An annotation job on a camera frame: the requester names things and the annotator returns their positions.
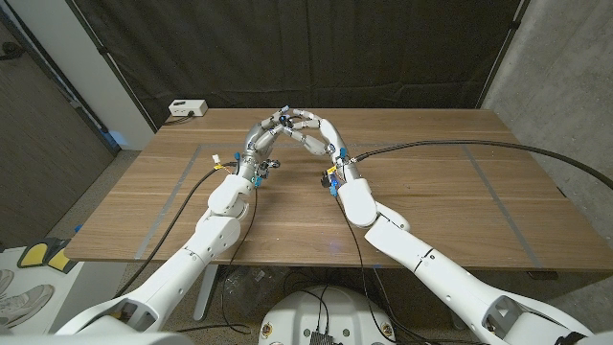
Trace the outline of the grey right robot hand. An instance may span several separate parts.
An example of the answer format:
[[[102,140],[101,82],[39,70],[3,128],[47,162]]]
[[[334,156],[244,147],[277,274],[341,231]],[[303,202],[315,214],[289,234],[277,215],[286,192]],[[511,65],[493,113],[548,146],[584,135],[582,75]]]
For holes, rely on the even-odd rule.
[[[345,184],[349,185],[349,189],[360,192],[371,191],[367,180],[357,170],[357,159],[350,157],[348,146],[329,120],[299,109],[294,109],[293,115],[287,116],[288,119],[284,123],[284,134],[300,142],[314,155],[327,155],[331,160],[332,167],[323,173],[321,179],[325,188],[329,188],[334,196]],[[318,128],[323,142],[303,134],[301,129],[306,127]]]

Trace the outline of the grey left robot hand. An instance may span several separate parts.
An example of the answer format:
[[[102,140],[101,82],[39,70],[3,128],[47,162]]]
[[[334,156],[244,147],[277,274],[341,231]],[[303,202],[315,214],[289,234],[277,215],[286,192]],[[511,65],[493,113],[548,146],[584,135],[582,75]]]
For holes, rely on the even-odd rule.
[[[288,119],[288,109],[289,106],[286,105],[270,117],[253,125],[246,136],[236,175],[259,186],[261,180],[268,176],[271,168],[280,166],[278,161],[270,160],[269,155],[274,142],[284,130],[284,123]]]

